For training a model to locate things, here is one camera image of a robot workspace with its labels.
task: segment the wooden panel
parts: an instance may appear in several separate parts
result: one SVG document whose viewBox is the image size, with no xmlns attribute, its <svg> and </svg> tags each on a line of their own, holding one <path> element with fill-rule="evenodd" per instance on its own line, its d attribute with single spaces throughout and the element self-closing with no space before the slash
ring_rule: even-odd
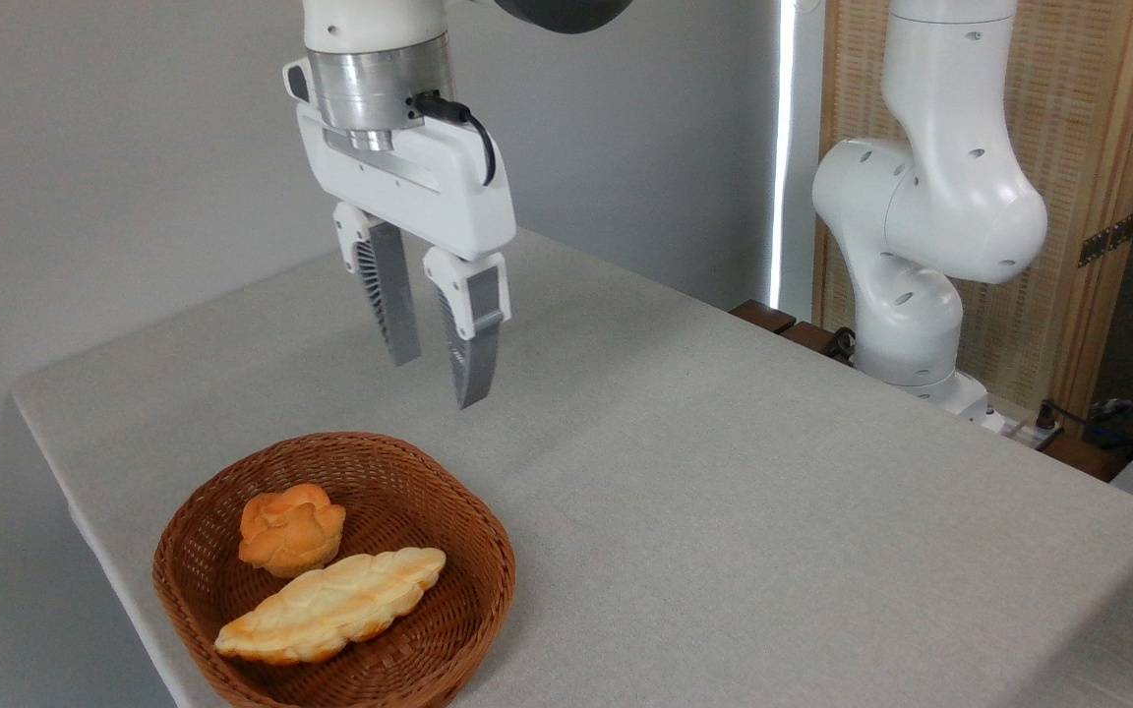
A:
<svg viewBox="0 0 1133 708">
<path fill-rule="evenodd" d="M 736 308 L 730 309 L 729 314 L 746 319 L 751 325 L 764 327 L 772 334 L 781 334 L 799 322 L 793 315 L 782 313 L 781 309 L 768 308 L 759 300 L 742 301 Z"/>
<path fill-rule="evenodd" d="M 887 6 L 832 5 L 824 150 L 853 136 L 903 136 L 881 99 Z M 1084 238 L 1133 211 L 1133 0 L 1022 1 L 1004 104 L 1021 167 L 1047 201 L 1047 242 L 1011 283 L 956 282 L 965 313 L 959 366 L 1034 408 L 1053 390 L 1090 395 L 1105 346 L 1098 322 L 1107 335 L 1124 267 L 1124 250 L 1091 270 L 1076 264 Z M 817 322 L 850 325 L 845 262 L 827 229 L 817 238 Z M 1076 364 L 1062 367 L 1066 359 Z"/>
</svg>

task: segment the black cable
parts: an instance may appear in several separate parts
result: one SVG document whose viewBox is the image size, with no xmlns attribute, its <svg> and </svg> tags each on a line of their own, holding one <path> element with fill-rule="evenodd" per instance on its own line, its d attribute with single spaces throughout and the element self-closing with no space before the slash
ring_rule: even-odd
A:
<svg viewBox="0 0 1133 708">
<path fill-rule="evenodd" d="M 478 118 L 467 116 L 466 121 L 475 126 L 475 129 L 480 134 L 480 139 L 484 140 L 484 162 L 487 165 L 487 173 L 484 176 L 484 187 L 487 187 L 487 185 L 492 184 L 492 179 L 496 178 L 496 150 L 492 147 L 492 138 Z"/>
<path fill-rule="evenodd" d="M 1072 413 L 1070 411 L 1066 411 L 1066 409 L 1058 407 L 1055 402 L 1053 402 L 1051 399 L 1045 399 L 1043 403 L 1047 404 L 1048 407 L 1051 407 L 1054 409 L 1054 411 L 1060 413 L 1062 416 L 1065 416 L 1066 418 L 1070 418 L 1070 420 L 1072 420 L 1074 423 L 1077 423 L 1077 425 L 1087 427 L 1088 429 L 1091 429 L 1091 430 L 1096 430 L 1097 434 L 1099 434 L 1099 435 L 1104 435 L 1106 437 L 1111 437 L 1114 440 L 1121 440 L 1122 443 L 1133 444 L 1133 437 L 1132 436 L 1130 436 L 1130 435 L 1122 435 L 1122 434 L 1119 434 L 1119 432 L 1110 430 L 1110 429 L 1107 429 L 1106 427 L 1101 427 L 1101 426 L 1096 425 L 1096 423 L 1085 420 L 1083 417 L 1077 416 L 1077 413 Z"/>
<path fill-rule="evenodd" d="M 1092 421 L 1097 423 L 1107 421 L 1124 413 L 1133 413 L 1132 399 L 1099 400 L 1099 402 L 1092 403 L 1092 409 L 1090 409 Z"/>
<path fill-rule="evenodd" d="M 828 347 L 824 350 L 826 357 L 836 357 L 836 355 L 842 355 L 842 358 L 846 361 L 851 360 L 854 355 L 854 331 L 851 327 L 838 327 L 836 332 L 833 333 L 830 340 L 828 340 Z"/>
<path fill-rule="evenodd" d="M 480 134 L 480 139 L 484 140 L 484 164 L 486 168 L 484 187 L 492 184 L 492 180 L 496 178 L 496 148 L 492 146 L 492 137 L 488 135 L 487 129 L 485 129 L 484 123 L 480 123 L 480 120 L 471 113 L 471 109 L 465 103 L 442 97 L 437 91 L 424 91 L 424 93 L 419 93 L 408 100 L 408 103 L 423 116 L 457 125 L 469 123 L 475 127 L 478 134 Z M 415 117 L 412 111 L 410 111 L 409 117 Z"/>
</svg>

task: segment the table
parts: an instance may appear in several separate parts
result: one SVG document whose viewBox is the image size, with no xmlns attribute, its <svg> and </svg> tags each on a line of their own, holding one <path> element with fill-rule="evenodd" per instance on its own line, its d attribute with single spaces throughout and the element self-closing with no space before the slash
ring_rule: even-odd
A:
<svg viewBox="0 0 1133 708">
<path fill-rule="evenodd" d="M 418 444 L 509 530 L 516 604 L 454 705 L 1133 702 L 1132 496 L 543 237 L 506 257 L 466 411 L 418 268 L 426 353 L 394 368 L 338 256 L 15 386 L 178 705 L 220 700 L 153 595 L 159 534 L 329 429 Z"/>
</svg>

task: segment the wicker basket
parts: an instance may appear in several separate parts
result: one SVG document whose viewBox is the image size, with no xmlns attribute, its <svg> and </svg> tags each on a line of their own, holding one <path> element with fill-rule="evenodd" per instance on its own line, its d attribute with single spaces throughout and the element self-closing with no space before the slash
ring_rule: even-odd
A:
<svg viewBox="0 0 1133 708">
<path fill-rule="evenodd" d="M 238 560 L 239 517 L 256 494 L 314 483 L 347 510 L 338 558 L 436 547 L 449 556 L 421 604 L 376 639 L 297 667 L 225 659 L 216 632 L 287 583 Z M 232 705 L 449 703 L 496 639 L 513 597 L 513 551 L 485 503 L 421 450 L 339 432 L 272 444 L 195 489 L 156 547 L 153 581 L 198 668 Z"/>
</svg>

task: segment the robotic arm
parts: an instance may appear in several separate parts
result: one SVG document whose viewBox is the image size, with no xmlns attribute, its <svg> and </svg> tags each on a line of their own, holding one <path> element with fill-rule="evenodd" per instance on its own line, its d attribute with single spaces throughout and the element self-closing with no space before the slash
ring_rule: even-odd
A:
<svg viewBox="0 0 1133 708">
<path fill-rule="evenodd" d="M 309 165 L 340 201 L 347 268 L 359 273 L 392 361 L 421 353 L 401 229 L 444 313 L 459 407 L 486 398 L 510 287 L 500 248 L 516 234 L 501 153 L 453 97 L 445 0 L 303 0 L 307 57 L 283 79 Z M 550 31 L 603 26 L 632 0 L 472 0 Z"/>
<path fill-rule="evenodd" d="M 1016 278 L 1047 233 L 1003 118 L 1016 8 L 893 0 L 883 94 L 910 145 L 847 139 L 813 185 L 853 283 L 855 368 L 973 421 L 988 398 L 956 372 L 963 306 L 947 276 Z"/>
</svg>

